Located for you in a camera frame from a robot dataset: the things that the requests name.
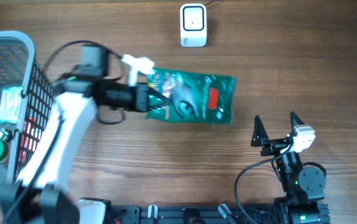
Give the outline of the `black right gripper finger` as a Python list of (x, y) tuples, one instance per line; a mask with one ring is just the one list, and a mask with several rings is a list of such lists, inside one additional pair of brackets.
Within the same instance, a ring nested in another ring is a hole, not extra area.
[(268, 143), (269, 137), (259, 115), (254, 118), (254, 131), (251, 146), (264, 146)]
[(295, 127), (296, 125), (304, 124), (304, 122), (296, 115), (294, 111), (290, 113), (290, 123), (292, 127)]

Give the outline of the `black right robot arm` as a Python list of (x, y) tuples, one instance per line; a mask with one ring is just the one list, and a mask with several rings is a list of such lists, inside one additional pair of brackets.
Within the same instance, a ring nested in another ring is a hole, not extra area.
[(260, 116), (255, 116), (252, 147), (261, 147), (261, 156), (272, 158), (273, 170), (284, 196), (272, 204), (277, 223), (321, 223), (327, 171), (316, 162), (300, 160), (300, 153), (310, 148), (315, 130), (294, 112), (290, 113), (291, 131), (284, 138), (269, 138)]

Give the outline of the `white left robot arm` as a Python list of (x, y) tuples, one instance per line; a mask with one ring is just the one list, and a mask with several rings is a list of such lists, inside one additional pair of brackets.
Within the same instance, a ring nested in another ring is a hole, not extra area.
[(55, 82), (51, 115), (37, 149), (14, 184), (0, 191), (4, 223), (115, 223), (109, 200), (67, 195), (69, 175), (79, 145), (98, 108), (148, 112), (154, 93), (139, 74), (148, 75), (154, 62), (147, 57), (118, 55), (129, 67), (127, 83), (108, 79), (109, 55), (102, 45), (86, 41), (80, 63)]

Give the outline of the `green 3M gloves package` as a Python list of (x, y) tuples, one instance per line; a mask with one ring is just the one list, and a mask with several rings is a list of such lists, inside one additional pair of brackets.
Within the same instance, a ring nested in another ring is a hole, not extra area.
[[(231, 124), (237, 78), (155, 68), (148, 85), (170, 98), (170, 105), (151, 109), (146, 118), (170, 123)], [(149, 97), (150, 105), (162, 100)]]

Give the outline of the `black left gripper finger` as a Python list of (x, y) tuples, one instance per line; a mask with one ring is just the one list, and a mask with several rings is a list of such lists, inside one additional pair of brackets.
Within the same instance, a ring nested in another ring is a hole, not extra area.
[(156, 105), (149, 105), (149, 109), (159, 109), (159, 108), (163, 108), (165, 106), (170, 105), (170, 100), (164, 100), (163, 102), (160, 102)]
[(170, 100), (169, 97), (164, 96), (162, 93), (160, 93), (159, 91), (155, 90), (152, 87), (148, 87), (148, 93), (149, 93), (149, 96), (155, 96), (156, 98), (158, 98), (164, 102), (169, 102), (169, 100)]

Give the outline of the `light green tissue pack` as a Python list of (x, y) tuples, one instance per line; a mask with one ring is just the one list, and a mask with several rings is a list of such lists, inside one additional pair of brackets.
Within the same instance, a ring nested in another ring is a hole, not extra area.
[(5, 88), (2, 90), (0, 102), (0, 123), (16, 124), (19, 120), (21, 107), (21, 91), (20, 86)]

